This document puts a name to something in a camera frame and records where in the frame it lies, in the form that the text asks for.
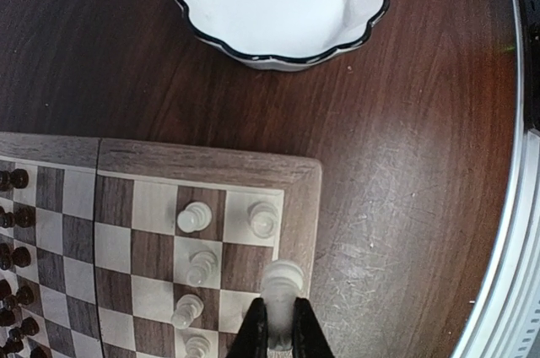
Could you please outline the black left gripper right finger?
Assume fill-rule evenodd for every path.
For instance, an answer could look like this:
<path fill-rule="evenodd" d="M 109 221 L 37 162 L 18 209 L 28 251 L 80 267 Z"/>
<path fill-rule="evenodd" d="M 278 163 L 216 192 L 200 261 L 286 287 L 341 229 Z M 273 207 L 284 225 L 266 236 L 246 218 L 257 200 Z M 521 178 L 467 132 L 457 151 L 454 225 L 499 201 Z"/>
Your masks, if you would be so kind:
<path fill-rule="evenodd" d="M 294 302 L 293 357 L 334 358 L 309 300 L 299 297 Z"/>

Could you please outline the wooden chess board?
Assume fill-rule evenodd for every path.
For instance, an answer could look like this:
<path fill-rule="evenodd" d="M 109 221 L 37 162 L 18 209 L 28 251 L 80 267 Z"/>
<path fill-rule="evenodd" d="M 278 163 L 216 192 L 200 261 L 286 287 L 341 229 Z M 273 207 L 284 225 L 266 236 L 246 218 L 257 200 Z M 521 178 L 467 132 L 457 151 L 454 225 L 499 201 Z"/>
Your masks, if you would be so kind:
<path fill-rule="evenodd" d="M 185 357 L 185 343 L 209 340 L 223 357 L 263 271 L 286 259 L 311 287 L 321 164 L 287 155 L 112 138 L 3 133 L 1 166 L 28 172 L 29 184 L 1 192 L 1 208 L 35 209 L 34 229 L 3 229 L 1 243 L 26 246 L 32 263 L 1 281 L 29 285 L 21 309 L 44 327 L 34 337 L 49 357 Z M 278 209 L 274 236 L 254 235 L 257 202 Z M 193 202 L 213 212 L 203 231 L 185 233 L 177 215 Z M 214 276 L 190 286 L 194 254 L 212 251 Z M 204 308 L 187 329 L 171 324 L 176 303 L 194 294 Z"/>

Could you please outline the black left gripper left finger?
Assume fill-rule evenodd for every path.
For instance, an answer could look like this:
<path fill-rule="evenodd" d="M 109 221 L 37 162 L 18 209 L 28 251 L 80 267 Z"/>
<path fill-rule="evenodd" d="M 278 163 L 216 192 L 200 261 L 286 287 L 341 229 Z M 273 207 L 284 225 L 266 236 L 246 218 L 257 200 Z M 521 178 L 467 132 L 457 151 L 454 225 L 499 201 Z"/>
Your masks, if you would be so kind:
<path fill-rule="evenodd" d="M 267 358 L 267 308 L 261 297 L 250 304 L 227 358 Z"/>

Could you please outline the white rook chess piece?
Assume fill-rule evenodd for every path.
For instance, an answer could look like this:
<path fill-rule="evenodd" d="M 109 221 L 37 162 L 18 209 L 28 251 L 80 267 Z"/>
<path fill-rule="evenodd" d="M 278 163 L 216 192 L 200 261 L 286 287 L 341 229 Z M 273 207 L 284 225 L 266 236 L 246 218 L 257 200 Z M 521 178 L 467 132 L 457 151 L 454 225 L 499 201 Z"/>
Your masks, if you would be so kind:
<path fill-rule="evenodd" d="M 267 239 L 278 229 L 278 209 L 269 202 L 257 202 L 250 208 L 248 224 L 255 236 Z"/>

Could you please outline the white pawn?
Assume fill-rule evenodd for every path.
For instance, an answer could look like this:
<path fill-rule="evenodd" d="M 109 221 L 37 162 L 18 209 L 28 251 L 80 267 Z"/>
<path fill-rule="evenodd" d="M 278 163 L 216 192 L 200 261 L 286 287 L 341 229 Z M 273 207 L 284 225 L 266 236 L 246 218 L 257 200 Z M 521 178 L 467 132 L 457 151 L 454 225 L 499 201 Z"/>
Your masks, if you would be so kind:
<path fill-rule="evenodd" d="M 208 358 L 211 344 L 200 335 L 190 337 L 185 343 L 186 358 Z"/>
<path fill-rule="evenodd" d="M 178 228 L 185 233 L 205 230 L 211 223 L 213 212 L 204 202 L 189 203 L 176 217 Z"/>
<path fill-rule="evenodd" d="M 204 304 L 200 297 L 188 294 L 176 303 L 171 316 L 171 324 L 180 330 L 189 328 L 202 315 Z"/>
<path fill-rule="evenodd" d="M 186 273 L 190 286 L 204 286 L 217 272 L 218 259 L 212 251 L 200 251 L 193 255 Z"/>

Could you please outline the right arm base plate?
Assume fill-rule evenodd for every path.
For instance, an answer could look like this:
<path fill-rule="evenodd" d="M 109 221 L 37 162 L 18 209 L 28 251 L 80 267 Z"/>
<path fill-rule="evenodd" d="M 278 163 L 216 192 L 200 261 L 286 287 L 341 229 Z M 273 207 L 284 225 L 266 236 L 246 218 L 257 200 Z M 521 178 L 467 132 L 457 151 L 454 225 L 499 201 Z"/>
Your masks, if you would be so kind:
<path fill-rule="evenodd" d="M 518 0 L 524 60 L 524 116 L 539 130 L 539 0 Z"/>

